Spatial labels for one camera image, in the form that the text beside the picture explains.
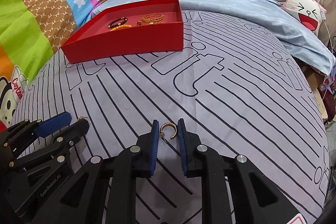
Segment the dark red object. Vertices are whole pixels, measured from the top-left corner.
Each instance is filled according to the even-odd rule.
[[[157,24],[137,22],[161,13]],[[127,17],[130,28],[110,31],[108,24]],[[110,56],[183,50],[183,19],[179,0],[145,0],[108,8],[79,28],[62,46],[70,63]]]

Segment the blue sheet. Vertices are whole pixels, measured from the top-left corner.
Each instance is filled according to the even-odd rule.
[[[107,0],[96,9],[96,15],[106,8],[141,0]],[[268,0],[179,0],[182,10],[200,10],[232,15],[259,24],[274,33],[294,57],[329,75],[335,57],[323,43],[294,17]]]

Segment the white and pink pillow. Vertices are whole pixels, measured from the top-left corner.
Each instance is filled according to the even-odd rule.
[[[316,36],[323,21],[323,13],[327,13],[326,9],[315,0],[287,0],[281,8],[295,17]]]

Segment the dark beaded bracelet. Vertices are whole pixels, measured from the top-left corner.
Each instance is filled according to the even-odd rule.
[[[114,24],[113,25],[113,23],[116,23],[116,22],[118,22],[118,21],[120,21],[120,20],[123,20],[122,22],[120,22],[120,23],[118,23],[118,24]],[[118,18],[118,19],[116,19],[116,20],[113,20],[113,21],[111,21],[109,24],[108,24],[108,28],[109,29],[112,29],[112,28],[115,28],[115,27],[118,27],[118,26],[120,26],[120,25],[124,25],[126,22],[127,22],[127,17],[120,17],[120,18]]]

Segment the blue gripper pad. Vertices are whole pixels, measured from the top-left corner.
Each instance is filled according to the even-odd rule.
[[[186,154],[186,146],[185,146],[185,139],[184,139],[184,134],[182,130],[181,119],[177,123],[177,139],[178,139],[178,146],[180,148],[182,170],[183,170],[184,176],[186,177],[187,171],[188,171],[187,154]]]
[[[54,117],[39,124],[35,134],[37,137],[46,138],[56,131],[68,126],[71,122],[71,114],[69,112],[62,112]]]
[[[160,133],[160,125],[157,120],[153,121],[152,130],[151,130],[151,138],[149,141],[152,142],[152,148],[150,153],[150,173],[154,175],[155,167],[156,167],[156,159],[158,155],[158,145],[159,145],[159,133]]]

